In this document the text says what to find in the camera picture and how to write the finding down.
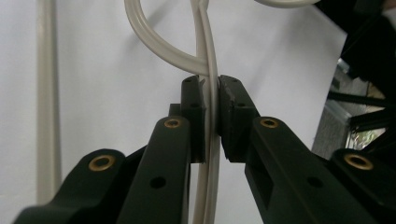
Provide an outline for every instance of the black plastic part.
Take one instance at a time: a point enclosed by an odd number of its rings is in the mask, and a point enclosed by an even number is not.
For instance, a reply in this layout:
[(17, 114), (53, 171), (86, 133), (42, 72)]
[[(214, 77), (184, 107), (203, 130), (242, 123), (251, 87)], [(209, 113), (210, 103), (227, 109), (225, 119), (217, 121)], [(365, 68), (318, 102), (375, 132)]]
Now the black plastic part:
[[(99, 156), (111, 156), (115, 162), (103, 171), (93, 171), (90, 162)], [(122, 153), (101, 149), (81, 159), (63, 182), (54, 199), (43, 206), (26, 208), (16, 224), (114, 223), (139, 162), (135, 155), (129, 166)], [(106, 159), (99, 161), (106, 164)]]
[(357, 0), (353, 10), (362, 15), (374, 15), (382, 10), (384, 0)]
[(219, 132), (225, 156), (231, 162), (245, 162), (251, 123), (260, 114), (240, 80), (219, 78), (219, 110)]
[(352, 117), (350, 119), (349, 126), (351, 130), (359, 133), (368, 130), (386, 128), (395, 122), (395, 110), (383, 109), (369, 114)]
[(127, 173), (126, 178), (128, 179), (128, 189), (131, 186), (132, 181), (134, 180), (134, 175), (136, 174), (137, 167), (142, 160), (145, 150), (146, 147), (142, 147), (126, 157), (125, 173)]
[(190, 156), (189, 122), (182, 117), (159, 120), (117, 223), (187, 223)]
[[(345, 156), (358, 155), (350, 165)], [(367, 167), (367, 161), (373, 165)], [(370, 211), (379, 223), (396, 223), (396, 173), (377, 158), (361, 151), (339, 149), (332, 154), (330, 168), (334, 175)]]
[(188, 77), (181, 83), (181, 116), (191, 126), (191, 162), (205, 160), (205, 102), (198, 76)]
[(180, 104), (170, 104), (169, 116), (181, 116)]
[(254, 119), (251, 142), (246, 175), (264, 223), (377, 223), (281, 120)]

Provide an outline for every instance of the white tube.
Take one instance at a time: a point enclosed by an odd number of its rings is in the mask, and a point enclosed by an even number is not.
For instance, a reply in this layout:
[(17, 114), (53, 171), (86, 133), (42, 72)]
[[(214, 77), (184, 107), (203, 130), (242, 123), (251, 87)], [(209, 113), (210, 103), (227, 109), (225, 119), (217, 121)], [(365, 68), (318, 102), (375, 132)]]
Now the white tube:
[(61, 185), (55, 0), (37, 0), (37, 203)]
[(255, 0), (268, 7), (305, 7), (320, 0)]
[(219, 183), (218, 72), (215, 49), (206, 13), (207, 0), (191, 0), (197, 39), (197, 56), (208, 60), (209, 77), (205, 79), (204, 96), (207, 106), (205, 123), (206, 163), (201, 164), (195, 201), (194, 224), (212, 224), (215, 220)]
[(176, 49), (162, 39), (151, 27), (143, 13), (140, 0), (125, 0), (128, 20), (140, 40), (164, 61), (193, 74), (208, 76), (207, 62)]
[(205, 79), (203, 91), (207, 106), (205, 121), (207, 163), (201, 164), (199, 169), (194, 224), (214, 222), (219, 181), (219, 137), (216, 134), (218, 73), (206, 13), (207, 4), (207, 0), (201, 2), (191, 0), (197, 37), (197, 57), (193, 57), (168, 44), (149, 27), (140, 0), (125, 0), (128, 19), (138, 37), (149, 49), (170, 64), (197, 74), (200, 79)]
[(219, 136), (217, 125), (219, 124), (219, 100), (218, 100), (218, 68), (216, 63), (215, 46), (207, 15), (208, 1), (202, 0), (199, 4), (202, 24), (204, 26), (206, 51), (209, 67), (210, 85), (210, 150), (209, 150), (209, 177), (206, 195), (205, 224), (215, 222), (216, 204), (219, 185)]
[[(202, 19), (199, 9), (200, 0), (190, 0), (192, 15), (194, 18), (195, 25), (195, 39), (196, 39), (196, 52), (197, 57), (205, 58), (207, 60), (206, 42), (204, 34), (204, 26), (202, 25)], [(198, 183), (197, 191), (195, 196), (195, 206), (194, 215), (192, 219), (193, 224), (203, 224), (205, 223), (205, 211), (207, 204), (207, 192), (208, 192), (208, 178), (209, 178), (209, 163), (210, 163), (210, 114), (211, 114), (211, 104), (210, 104), (210, 87), (209, 87), (209, 77), (200, 76), (200, 80), (204, 79), (205, 83), (203, 86), (204, 101), (206, 104), (206, 114), (205, 114), (205, 157), (206, 163), (199, 165), (198, 170)]]

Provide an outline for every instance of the white background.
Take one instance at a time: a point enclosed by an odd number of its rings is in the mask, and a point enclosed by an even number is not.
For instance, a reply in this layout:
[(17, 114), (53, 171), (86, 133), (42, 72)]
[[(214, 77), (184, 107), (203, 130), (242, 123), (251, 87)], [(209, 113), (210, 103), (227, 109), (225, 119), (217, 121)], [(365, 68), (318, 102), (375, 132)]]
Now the white background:
[[(134, 34), (123, 1), (58, 1), (64, 177), (81, 157), (144, 146), (187, 76)], [(144, 0), (154, 29), (194, 55), (187, 0)], [(35, 203), (35, 2), (0, 2), (0, 219), (10, 223)], [(311, 147), (345, 41), (314, 7), (276, 9), (254, 1), (209, 4), (219, 73), (239, 78), (262, 116), (283, 119)], [(196, 165), (191, 181), (194, 200)], [(216, 223), (262, 223), (244, 166), (220, 165)]]

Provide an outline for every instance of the hole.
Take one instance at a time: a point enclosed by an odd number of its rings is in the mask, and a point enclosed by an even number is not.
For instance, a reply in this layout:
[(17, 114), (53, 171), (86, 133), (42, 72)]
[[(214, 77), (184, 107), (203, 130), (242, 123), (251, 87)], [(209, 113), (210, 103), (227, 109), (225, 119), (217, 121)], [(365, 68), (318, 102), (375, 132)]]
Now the hole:
[(278, 125), (276, 120), (274, 119), (262, 119), (262, 121), (260, 121), (260, 124), (267, 128), (276, 128)]
[(308, 184), (314, 188), (323, 188), (323, 182), (321, 182), (321, 180), (317, 179), (316, 177), (310, 176), (306, 179), (306, 181), (308, 181)]
[(274, 121), (273, 121), (273, 120), (270, 120), (270, 119), (265, 120), (264, 123), (265, 123), (266, 125), (271, 125), (271, 126), (272, 126), (272, 125), (275, 125)]
[(163, 188), (166, 185), (165, 178), (158, 176), (150, 180), (149, 185), (154, 189)]
[(110, 168), (115, 161), (116, 159), (110, 155), (97, 156), (93, 160), (91, 160), (88, 167), (90, 168), (90, 170), (95, 172), (104, 171)]
[(346, 154), (344, 156), (344, 160), (349, 165), (361, 170), (372, 170), (374, 168), (372, 162), (370, 162), (367, 158), (358, 154), (352, 154), (352, 153)]
[(199, 104), (196, 104), (196, 103), (191, 104), (191, 107), (193, 107), (193, 108), (199, 107)]
[(95, 161), (95, 165), (96, 166), (104, 166), (107, 165), (110, 162), (110, 160), (108, 158), (101, 158), (97, 161)]
[(367, 164), (366, 161), (362, 160), (361, 158), (357, 158), (357, 157), (352, 157), (350, 160), (352, 162), (355, 162), (358, 165), (366, 165)]
[(180, 121), (178, 119), (169, 119), (165, 122), (165, 127), (167, 128), (177, 128), (180, 126)]

